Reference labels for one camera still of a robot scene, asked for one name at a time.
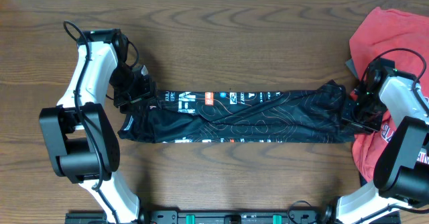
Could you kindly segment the black orange-patterned jersey shirt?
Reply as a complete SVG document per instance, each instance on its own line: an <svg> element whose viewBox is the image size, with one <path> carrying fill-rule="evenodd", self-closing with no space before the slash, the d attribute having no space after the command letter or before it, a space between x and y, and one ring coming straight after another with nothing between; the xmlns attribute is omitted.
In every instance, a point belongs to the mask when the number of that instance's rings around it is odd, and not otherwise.
<svg viewBox="0 0 429 224"><path fill-rule="evenodd" d="M333 80L302 91L158 91L127 114L118 135L143 143L341 144L355 139L341 124L345 99Z"/></svg>

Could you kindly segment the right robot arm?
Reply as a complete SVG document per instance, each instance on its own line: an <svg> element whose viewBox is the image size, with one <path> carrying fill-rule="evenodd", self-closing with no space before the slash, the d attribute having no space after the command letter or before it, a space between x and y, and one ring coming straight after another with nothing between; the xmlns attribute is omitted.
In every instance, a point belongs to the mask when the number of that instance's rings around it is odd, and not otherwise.
<svg viewBox="0 0 429 224"><path fill-rule="evenodd" d="M428 213L428 165L418 161L428 145L428 103L417 76L392 70L378 97L397 129L376 163L373 180L338 199L332 223L370 223L398 210Z"/></svg>

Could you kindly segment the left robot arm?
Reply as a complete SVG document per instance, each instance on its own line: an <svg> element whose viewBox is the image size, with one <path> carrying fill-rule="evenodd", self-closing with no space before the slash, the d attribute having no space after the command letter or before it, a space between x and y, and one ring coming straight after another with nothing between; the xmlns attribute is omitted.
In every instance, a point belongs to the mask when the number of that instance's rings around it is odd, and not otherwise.
<svg viewBox="0 0 429 224"><path fill-rule="evenodd" d="M145 67L127 65L132 43L119 29L82 32L70 84L39 122L56 175L87 190L105 212L104 223L143 223L140 199L119 171L119 142L104 110L107 90L123 114L155 97Z"/></svg>

